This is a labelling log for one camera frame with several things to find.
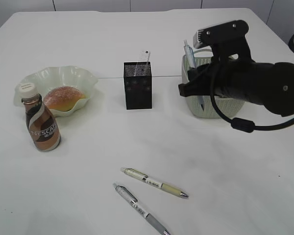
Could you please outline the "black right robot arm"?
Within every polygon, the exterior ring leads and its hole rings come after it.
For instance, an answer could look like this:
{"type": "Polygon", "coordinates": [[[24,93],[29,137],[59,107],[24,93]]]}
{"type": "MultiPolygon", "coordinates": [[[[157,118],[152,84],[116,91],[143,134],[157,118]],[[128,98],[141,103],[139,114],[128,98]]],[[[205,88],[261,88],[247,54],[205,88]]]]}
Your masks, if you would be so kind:
{"type": "Polygon", "coordinates": [[[231,60],[210,63],[189,71],[190,79],[178,86],[183,97],[214,95],[263,105],[271,113],[294,115],[294,64],[231,60]]]}

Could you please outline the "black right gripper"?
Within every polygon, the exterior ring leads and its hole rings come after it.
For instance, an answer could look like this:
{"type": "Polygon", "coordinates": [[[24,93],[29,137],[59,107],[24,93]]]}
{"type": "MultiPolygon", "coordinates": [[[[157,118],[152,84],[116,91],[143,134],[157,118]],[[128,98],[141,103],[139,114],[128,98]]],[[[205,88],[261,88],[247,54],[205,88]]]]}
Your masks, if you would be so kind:
{"type": "Polygon", "coordinates": [[[237,98],[238,62],[204,64],[187,70],[187,81],[178,85],[182,97],[217,95],[237,98]]]}

